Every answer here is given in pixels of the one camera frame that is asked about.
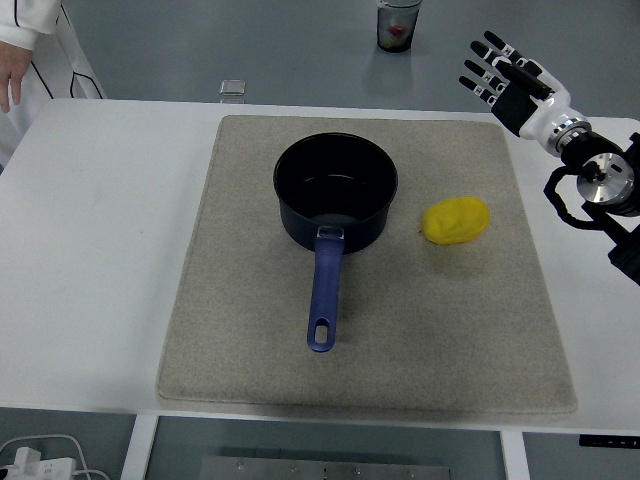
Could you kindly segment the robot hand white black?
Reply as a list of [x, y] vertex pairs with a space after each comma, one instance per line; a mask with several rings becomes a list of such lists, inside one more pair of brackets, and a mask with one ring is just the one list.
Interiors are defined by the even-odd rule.
[[464, 62], [471, 75], [460, 76], [459, 82], [512, 134], [544, 141], [558, 124], [577, 115], [559, 80], [493, 32], [472, 41], [470, 48], [478, 59]]

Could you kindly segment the person's hand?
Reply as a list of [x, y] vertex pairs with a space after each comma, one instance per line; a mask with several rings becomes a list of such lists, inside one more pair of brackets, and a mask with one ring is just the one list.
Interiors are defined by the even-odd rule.
[[22, 81], [31, 64], [32, 52], [4, 41], [0, 49], [1, 111], [8, 113], [22, 96]]

